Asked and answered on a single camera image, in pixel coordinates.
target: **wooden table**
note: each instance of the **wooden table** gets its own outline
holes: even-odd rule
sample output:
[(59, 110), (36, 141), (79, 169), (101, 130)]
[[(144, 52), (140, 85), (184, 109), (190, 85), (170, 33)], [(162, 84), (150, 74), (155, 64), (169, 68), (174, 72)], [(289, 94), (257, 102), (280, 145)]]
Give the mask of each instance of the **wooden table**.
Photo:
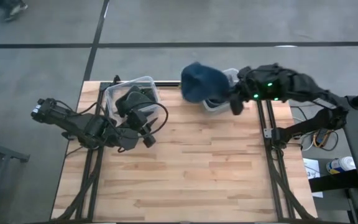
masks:
[[(78, 111), (96, 101), (99, 83), (84, 83)], [(105, 147), (93, 221), (276, 221), (257, 105), (247, 103), (240, 116), (208, 116), (200, 105), (185, 102), (178, 88), (159, 88), (159, 94), (169, 119), (154, 146), (139, 141), (121, 154)], [(277, 126), (293, 124), (288, 103), (273, 102), (273, 109)], [(71, 142), (68, 152), (78, 146)], [(85, 157), (82, 149), (66, 158), (52, 218), (78, 193)], [(291, 190), (316, 217), (299, 147), (288, 145), (284, 160)]]

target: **gray floor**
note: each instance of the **gray floor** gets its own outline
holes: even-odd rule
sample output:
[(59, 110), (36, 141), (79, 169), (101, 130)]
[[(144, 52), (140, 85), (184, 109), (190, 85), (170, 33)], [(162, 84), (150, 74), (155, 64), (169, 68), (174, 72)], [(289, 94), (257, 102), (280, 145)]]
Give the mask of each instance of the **gray floor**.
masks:
[[(0, 44), (90, 44), (103, 0), (28, 4), (28, 12), (10, 24), (1, 22), (0, 10)], [(105, 16), (102, 43), (358, 41), (358, 0), (111, 0)], [(47, 97), (75, 107), (89, 54), (90, 49), (0, 49), (0, 144), (31, 154), (28, 164), (10, 165), (0, 192), (0, 223), (48, 220), (67, 141), (59, 128), (32, 121), (30, 112)], [(98, 49), (90, 79), (178, 80), (194, 61), (219, 69), (279, 62), (338, 95), (358, 94), (358, 47)], [(303, 110), (310, 118), (318, 107)], [(303, 119), (298, 109), (293, 114)], [(338, 133), (335, 151), (312, 148), (304, 157), (349, 155)], [(346, 221), (346, 214), (325, 206), (334, 200), (329, 196), (315, 200), (319, 217)]]

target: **blue towel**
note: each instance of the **blue towel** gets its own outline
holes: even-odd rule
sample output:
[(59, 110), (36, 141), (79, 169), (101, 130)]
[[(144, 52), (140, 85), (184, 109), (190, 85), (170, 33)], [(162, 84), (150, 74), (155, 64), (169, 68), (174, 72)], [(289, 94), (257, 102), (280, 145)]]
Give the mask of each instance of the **blue towel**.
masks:
[(227, 76), (215, 68), (195, 62), (181, 72), (181, 94), (190, 103), (221, 100), (227, 96), (229, 89)]

